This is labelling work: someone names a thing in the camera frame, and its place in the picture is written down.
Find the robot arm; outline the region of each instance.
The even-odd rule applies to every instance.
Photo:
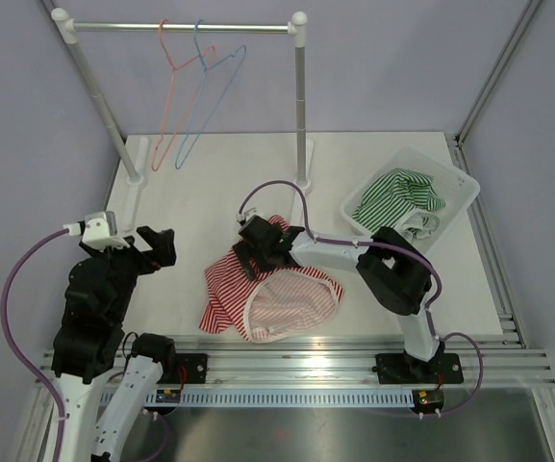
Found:
[[[54,385],[65,407],[60,462],[117,462],[147,393],[177,368],[171,339],[142,334],[134,342],[120,386],[96,425],[100,397],[112,376],[138,277],[175,264],[174,232],[138,228],[151,247],[141,252],[134,247],[134,238],[118,234],[112,212],[87,216],[84,222],[66,227],[71,235],[82,235],[80,246],[90,258],[69,274],[62,327],[54,341]],[[59,417],[53,413],[44,460],[53,458],[58,428]]]
[[[253,257],[260,262],[258,268],[324,267],[359,273],[378,302],[398,316],[409,356],[428,363],[441,354],[441,342],[431,332],[427,314],[420,306],[431,289],[431,274],[425,266],[396,251],[326,243],[375,241],[420,255],[394,230],[382,228],[368,238],[318,235],[314,239],[304,228],[291,226],[283,232],[279,225],[254,216],[241,227],[239,234],[243,239],[239,246],[246,248],[239,247],[238,255]]]

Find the blue hanger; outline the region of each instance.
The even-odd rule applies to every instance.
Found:
[[[200,22],[202,22],[202,19],[198,19],[196,21],[194,27],[193,27],[193,44],[196,47],[196,51],[198,52],[198,58],[200,60],[200,63],[202,64],[202,69],[203,69],[202,70],[202,82],[200,83],[200,90],[198,91],[198,97],[196,98],[196,102],[193,104],[193,108],[191,109],[191,115],[189,116],[188,127],[186,129],[185,136],[183,138],[183,141],[181,141],[181,144],[179,145],[179,148],[177,149],[177,155],[174,159],[174,167],[177,170],[180,169],[183,166],[183,164],[187,160],[189,154],[191,153],[193,147],[195,146],[196,142],[198,141],[200,136],[204,133],[205,129],[207,128],[207,125],[209,124],[209,121],[211,120],[211,117],[213,117],[213,114],[215,114],[215,111],[217,110],[217,107],[219,106],[219,103],[221,103],[221,100],[223,99],[226,92],[231,87],[232,83],[234,82],[235,77],[237,77],[237,74],[239,73],[239,69],[242,66],[242,63],[245,61],[245,57],[247,56],[247,47],[245,45],[242,45],[239,48],[237,48],[237,51],[235,51],[234,53],[229,54],[228,56],[226,56],[226,57],[222,58],[221,60],[219,60],[218,62],[214,63],[213,65],[207,66],[206,62],[204,61],[204,57],[202,56],[202,52],[200,51],[200,45],[198,44],[197,32],[198,32],[198,24],[200,24]],[[205,86],[205,83],[207,81],[207,74],[209,73],[210,70],[215,69],[220,64],[222,64],[222,63],[224,63],[224,62],[226,62],[230,59],[235,58],[239,53],[242,54],[242,58],[240,59],[239,65],[237,65],[237,68],[233,72],[232,77],[230,77],[230,80],[228,81],[228,84],[226,85],[226,88],[223,90],[223,92],[219,96],[219,99],[217,99],[217,103],[214,105],[213,109],[209,113],[209,116],[207,117],[207,119],[202,124],[202,127],[200,128],[200,131],[195,135],[193,141],[191,142],[191,146],[185,152],[185,154],[183,156],[183,159],[181,159],[181,153],[183,152],[183,148],[185,147],[185,145],[188,141],[188,138],[189,138],[189,131],[191,130],[191,125],[193,124],[193,122],[195,121],[195,118],[196,118],[196,110],[197,110],[198,102],[202,99],[202,91],[204,90],[204,86]]]

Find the fabric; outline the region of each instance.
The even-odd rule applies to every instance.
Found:
[[[288,228],[281,217],[268,221]],[[218,334],[233,325],[247,341],[273,342],[328,321],[343,297],[343,288],[316,268],[256,272],[250,281],[232,249],[205,270],[209,303],[202,330]]]
[[[363,193],[352,218],[372,233],[388,226],[409,239],[429,237],[440,226],[439,217],[430,212],[445,207],[432,184],[429,175],[395,168]]]

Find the white basket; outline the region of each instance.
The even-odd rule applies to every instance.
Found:
[[[363,194],[375,180],[395,168],[406,168],[432,176],[433,189],[446,202],[443,209],[434,212],[440,218],[440,227],[430,237],[414,239],[412,242],[420,253],[427,255],[448,234],[457,219],[467,211],[480,192],[480,185],[451,164],[434,159],[409,146],[401,148],[342,202],[341,214],[357,234],[367,236],[373,234],[352,218],[352,214],[363,200]]]

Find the purple wall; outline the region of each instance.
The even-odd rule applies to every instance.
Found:
[[[555,372],[555,1],[542,6],[466,149],[526,332]]]
[[[27,248],[102,207],[115,161],[41,5],[0,0],[0,292]],[[73,239],[59,238],[30,261],[13,287],[13,332],[33,359],[52,345],[67,273],[80,255]],[[0,328],[0,460],[11,460],[32,383]]]
[[[456,133],[526,0],[59,0],[89,21],[287,23],[309,15],[310,130],[440,130]],[[167,35],[177,63],[191,34]],[[156,133],[169,67],[156,33],[82,33],[104,92],[126,133]],[[294,50],[286,36],[201,35],[219,56],[248,45],[247,59],[209,132],[293,131]],[[216,69],[204,109],[231,69]],[[179,74],[170,128],[197,85],[199,65]]]

